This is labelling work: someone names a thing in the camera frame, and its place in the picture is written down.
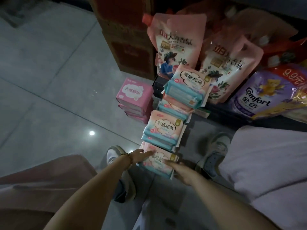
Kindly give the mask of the person's right hand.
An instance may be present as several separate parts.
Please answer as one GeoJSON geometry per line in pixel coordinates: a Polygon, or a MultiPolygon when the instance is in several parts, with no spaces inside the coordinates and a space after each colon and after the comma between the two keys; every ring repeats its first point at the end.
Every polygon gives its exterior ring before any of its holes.
{"type": "Polygon", "coordinates": [[[197,173],[195,170],[189,168],[188,166],[185,166],[185,171],[184,171],[184,180],[181,181],[186,185],[196,187],[199,186],[200,184],[203,184],[206,182],[204,177],[197,173]]]}

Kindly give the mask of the person's left hand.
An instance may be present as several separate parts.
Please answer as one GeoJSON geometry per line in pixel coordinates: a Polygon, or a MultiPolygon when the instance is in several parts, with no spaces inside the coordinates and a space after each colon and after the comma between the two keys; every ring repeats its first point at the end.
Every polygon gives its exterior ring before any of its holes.
{"type": "Polygon", "coordinates": [[[143,162],[148,157],[154,155],[155,151],[144,151],[143,149],[136,149],[133,152],[129,153],[131,159],[131,164],[137,164],[143,162]]]}

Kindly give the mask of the pink sanitary pad pack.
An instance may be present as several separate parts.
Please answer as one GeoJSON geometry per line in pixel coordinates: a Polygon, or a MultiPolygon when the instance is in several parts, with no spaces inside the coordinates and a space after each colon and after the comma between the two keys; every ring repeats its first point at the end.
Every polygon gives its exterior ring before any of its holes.
{"type": "Polygon", "coordinates": [[[147,169],[148,171],[151,171],[166,179],[173,178],[174,169],[171,166],[164,164],[163,160],[177,162],[179,160],[178,155],[170,153],[150,143],[146,143],[145,141],[141,143],[140,148],[143,149],[144,152],[154,151],[154,154],[145,159],[143,162],[137,163],[137,166],[147,169]]]}

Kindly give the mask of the person's right forearm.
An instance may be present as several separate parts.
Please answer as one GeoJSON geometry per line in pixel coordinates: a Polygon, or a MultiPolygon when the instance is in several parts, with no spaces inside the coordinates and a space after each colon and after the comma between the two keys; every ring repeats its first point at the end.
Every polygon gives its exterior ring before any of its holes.
{"type": "Polygon", "coordinates": [[[251,206],[224,193],[202,176],[192,176],[189,184],[221,230],[279,230],[251,206]]]}

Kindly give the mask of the person's shoe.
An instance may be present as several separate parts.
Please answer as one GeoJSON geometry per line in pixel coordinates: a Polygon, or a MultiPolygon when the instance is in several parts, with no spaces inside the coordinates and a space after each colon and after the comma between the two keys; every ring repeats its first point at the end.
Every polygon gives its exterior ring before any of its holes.
{"type": "MultiPolygon", "coordinates": [[[[106,153],[106,163],[110,165],[115,159],[119,156],[126,154],[126,152],[118,145],[110,146],[106,153]]],[[[125,203],[131,200],[134,200],[136,197],[136,186],[133,182],[128,171],[122,173],[121,178],[117,183],[115,189],[113,200],[117,203],[125,203]]]]}
{"type": "Polygon", "coordinates": [[[205,147],[205,156],[195,166],[195,171],[208,179],[221,178],[220,163],[224,160],[231,144],[231,137],[225,132],[211,136],[205,147]]]}

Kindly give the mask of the pink boxed pad packet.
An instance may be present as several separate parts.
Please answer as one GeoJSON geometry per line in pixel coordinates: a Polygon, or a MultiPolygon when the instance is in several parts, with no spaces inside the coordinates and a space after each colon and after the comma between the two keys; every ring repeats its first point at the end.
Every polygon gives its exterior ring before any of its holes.
{"type": "Polygon", "coordinates": [[[127,108],[146,112],[152,100],[154,90],[151,85],[126,78],[116,100],[127,108]]]}
{"type": "Polygon", "coordinates": [[[129,118],[132,118],[134,120],[137,120],[139,122],[142,122],[144,124],[147,124],[149,121],[149,117],[147,116],[139,116],[139,115],[135,115],[133,113],[130,112],[125,112],[125,115],[128,116],[129,118]]]}
{"type": "Polygon", "coordinates": [[[136,110],[126,107],[123,104],[118,104],[118,107],[121,108],[127,115],[141,117],[141,118],[149,118],[150,113],[153,111],[152,107],[148,107],[146,111],[144,110],[136,110]]]}

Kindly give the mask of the person's right shoe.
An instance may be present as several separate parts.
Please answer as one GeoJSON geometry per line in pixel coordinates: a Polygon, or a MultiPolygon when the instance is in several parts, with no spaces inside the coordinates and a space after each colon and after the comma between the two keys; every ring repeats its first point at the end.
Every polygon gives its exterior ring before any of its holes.
{"type": "Polygon", "coordinates": [[[225,132],[211,136],[205,147],[205,156],[195,166],[195,171],[208,179],[221,178],[220,163],[224,160],[231,144],[231,137],[225,132]]]}

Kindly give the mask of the green white small box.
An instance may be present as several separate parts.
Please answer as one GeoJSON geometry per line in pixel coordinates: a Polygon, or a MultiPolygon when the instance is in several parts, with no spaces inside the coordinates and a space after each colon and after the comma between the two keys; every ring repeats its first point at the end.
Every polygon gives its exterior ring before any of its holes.
{"type": "Polygon", "coordinates": [[[207,119],[209,117],[209,115],[211,114],[211,111],[207,110],[204,107],[200,107],[200,108],[195,109],[193,113],[202,117],[202,118],[207,119]]]}

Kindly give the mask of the row of pink blue packets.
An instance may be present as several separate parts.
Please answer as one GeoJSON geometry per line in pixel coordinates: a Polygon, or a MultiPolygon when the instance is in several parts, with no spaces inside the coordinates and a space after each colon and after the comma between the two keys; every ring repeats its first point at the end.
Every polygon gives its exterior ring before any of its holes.
{"type": "Polygon", "coordinates": [[[151,112],[142,140],[175,154],[192,113],[205,106],[211,89],[211,78],[179,65],[164,85],[163,98],[151,112]]]}

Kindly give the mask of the person's right trouser leg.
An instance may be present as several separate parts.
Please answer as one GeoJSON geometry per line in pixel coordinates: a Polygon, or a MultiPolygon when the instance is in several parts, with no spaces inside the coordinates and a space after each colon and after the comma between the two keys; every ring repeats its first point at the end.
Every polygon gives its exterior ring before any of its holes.
{"type": "Polygon", "coordinates": [[[279,228],[307,230],[307,132],[242,127],[219,171],[279,228]]]}

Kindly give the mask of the brown cardboard box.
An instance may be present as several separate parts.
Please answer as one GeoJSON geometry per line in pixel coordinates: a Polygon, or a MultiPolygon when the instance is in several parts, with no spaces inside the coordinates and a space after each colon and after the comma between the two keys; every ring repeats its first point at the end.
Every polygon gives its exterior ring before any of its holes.
{"type": "Polygon", "coordinates": [[[129,42],[115,35],[103,33],[117,66],[122,72],[153,81],[156,77],[153,46],[129,42]]]}
{"type": "Polygon", "coordinates": [[[154,0],[89,0],[92,10],[102,26],[128,28],[145,31],[143,15],[151,14],[154,0]]]}

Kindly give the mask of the pink detergent refill pouch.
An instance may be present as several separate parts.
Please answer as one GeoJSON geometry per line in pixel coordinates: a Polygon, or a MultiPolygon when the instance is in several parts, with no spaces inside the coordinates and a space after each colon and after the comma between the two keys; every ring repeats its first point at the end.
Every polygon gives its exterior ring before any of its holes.
{"type": "Polygon", "coordinates": [[[244,35],[214,34],[203,42],[199,72],[211,78],[208,101],[224,103],[263,57],[263,49],[244,35]]]}
{"type": "Polygon", "coordinates": [[[156,49],[157,74],[170,80],[179,65],[194,69],[200,55],[207,16],[202,14],[144,14],[142,22],[156,49]]]}

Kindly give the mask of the purple fabric softener pouch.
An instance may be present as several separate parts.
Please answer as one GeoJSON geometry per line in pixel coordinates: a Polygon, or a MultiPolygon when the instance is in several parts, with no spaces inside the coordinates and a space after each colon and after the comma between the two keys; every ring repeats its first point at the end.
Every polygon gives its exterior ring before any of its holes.
{"type": "Polygon", "coordinates": [[[255,72],[228,102],[251,120],[307,107],[307,67],[285,64],[255,72]]]}

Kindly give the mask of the person's left trouser leg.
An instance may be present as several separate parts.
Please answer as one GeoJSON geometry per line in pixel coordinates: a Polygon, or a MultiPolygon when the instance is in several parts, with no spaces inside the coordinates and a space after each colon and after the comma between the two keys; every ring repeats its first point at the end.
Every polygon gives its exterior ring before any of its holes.
{"type": "Polygon", "coordinates": [[[85,157],[68,155],[0,177],[0,230],[43,230],[95,175],[85,157]]]}

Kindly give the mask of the red refill pouch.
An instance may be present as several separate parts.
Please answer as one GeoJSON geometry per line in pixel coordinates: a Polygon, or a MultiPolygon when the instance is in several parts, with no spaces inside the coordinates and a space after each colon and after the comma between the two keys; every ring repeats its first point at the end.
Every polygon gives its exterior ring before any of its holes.
{"type": "Polygon", "coordinates": [[[283,40],[263,46],[261,68],[294,63],[307,68],[307,37],[297,41],[283,40]]]}

